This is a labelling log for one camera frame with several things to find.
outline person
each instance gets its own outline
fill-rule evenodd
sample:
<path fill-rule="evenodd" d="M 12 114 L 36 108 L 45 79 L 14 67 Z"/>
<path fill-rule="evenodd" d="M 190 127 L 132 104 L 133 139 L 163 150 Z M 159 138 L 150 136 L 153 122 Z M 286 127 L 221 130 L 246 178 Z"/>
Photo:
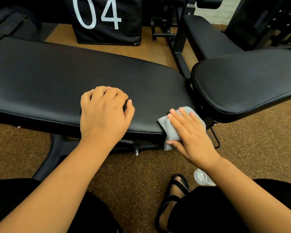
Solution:
<path fill-rule="evenodd" d="M 120 89 L 105 86 L 82 95 L 77 148 L 43 182 L 15 184 L 13 198 L 3 187 L 8 185 L 0 184 L 0 233 L 122 232 L 106 205 L 86 189 L 132 121 L 131 100 L 123 111 L 127 99 Z M 291 232 L 291 184 L 251 180 L 216 152 L 194 114 L 179 110 L 182 115 L 171 109 L 168 118 L 183 143 L 168 143 L 217 187 L 190 192 L 185 178 L 175 174 L 155 219 L 158 231 Z"/>

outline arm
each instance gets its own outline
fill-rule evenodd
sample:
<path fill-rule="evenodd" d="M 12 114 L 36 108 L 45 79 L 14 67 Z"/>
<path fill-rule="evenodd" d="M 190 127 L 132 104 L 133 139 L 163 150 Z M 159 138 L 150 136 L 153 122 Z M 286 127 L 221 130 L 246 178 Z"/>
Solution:
<path fill-rule="evenodd" d="M 171 110 L 168 117 L 183 144 L 178 141 L 168 143 L 210 176 L 251 232 L 291 232 L 291 210 L 222 158 L 196 116 L 179 110 L 182 116 Z"/>
<path fill-rule="evenodd" d="M 124 136 L 134 114 L 121 90 L 97 87 L 81 98 L 81 134 L 77 148 L 5 219 L 4 232 L 67 232 L 89 182 L 114 145 Z"/>

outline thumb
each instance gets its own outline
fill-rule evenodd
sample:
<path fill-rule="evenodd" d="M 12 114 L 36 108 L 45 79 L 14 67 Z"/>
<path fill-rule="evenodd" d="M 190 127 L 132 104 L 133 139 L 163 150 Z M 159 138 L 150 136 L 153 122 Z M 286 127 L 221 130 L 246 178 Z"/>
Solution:
<path fill-rule="evenodd" d="M 132 122 L 132 117 L 135 113 L 135 107 L 132 105 L 132 100 L 128 100 L 126 103 L 126 110 L 124 112 L 124 116 L 126 118 L 126 122 L 128 125 Z"/>
<path fill-rule="evenodd" d="M 183 146 L 183 144 L 181 142 L 179 142 L 179 141 L 166 141 L 166 142 L 167 142 L 167 144 L 173 145 L 173 147 L 177 151 L 179 151 L 180 153 L 182 153 L 182 155 L 184 157 L 186 157 L 186 158 L 189 157 L 189 155 L 187 154 L 187 152 L 186 152 L 186 150 L 185 150 L 185 148 L 184 148 L 184 146 Z"/>

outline microfiber towel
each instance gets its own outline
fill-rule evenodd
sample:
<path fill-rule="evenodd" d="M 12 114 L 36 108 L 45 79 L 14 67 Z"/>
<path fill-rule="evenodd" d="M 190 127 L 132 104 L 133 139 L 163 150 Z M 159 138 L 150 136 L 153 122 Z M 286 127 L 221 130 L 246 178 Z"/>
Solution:
<path fill-rule="evenodd" d="M 183 109 L 188 114 L 191 113 L 191 112 L 193 112 L 196 115 L 196 117 L 199 118 L 199 120 L 202 123 L 202 125 L 204 126 L 205 132 L 206 132 L 206 124 L 204 123 L 204 121 L 202 121 L 202 119 L 198 116 L 198 114 L 193 109 L 191 109 L 188 106 L 183 107 Z M 178 114 L 182 115 L 179 110 L 176 110 L 176 112 Z M 158 122 L 163 127 L 163 129 L 165 130 L 165 132 L 167 134 L 167 137 L 166 137 L 166 140 L 165 140 L 164 150 L 172 150 L 173 149 L 173 146 L 167 144 L 166 141 L 168 141 L 168 140 L 181 141 L 181 138 L 179 137 L 176 129 L 173 127 L 173 125 L 171 124 L 171 122 L 170 122 L 169 118 L 167 118 L 167 116 L 164 116 L 164 117 L 159 118 L 158 119 Z"/>

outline person's left hand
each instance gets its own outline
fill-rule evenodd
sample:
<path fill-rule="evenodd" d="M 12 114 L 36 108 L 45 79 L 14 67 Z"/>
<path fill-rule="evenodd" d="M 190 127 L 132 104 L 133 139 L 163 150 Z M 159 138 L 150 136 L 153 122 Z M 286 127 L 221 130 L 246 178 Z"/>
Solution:
<path fill-rule="evenodd" d="M 103 145 L 111 151 L 127 131 L 135 108 L 128 95 L 118 88 L 96 87 L 81 97 L 81 140 Z"/>

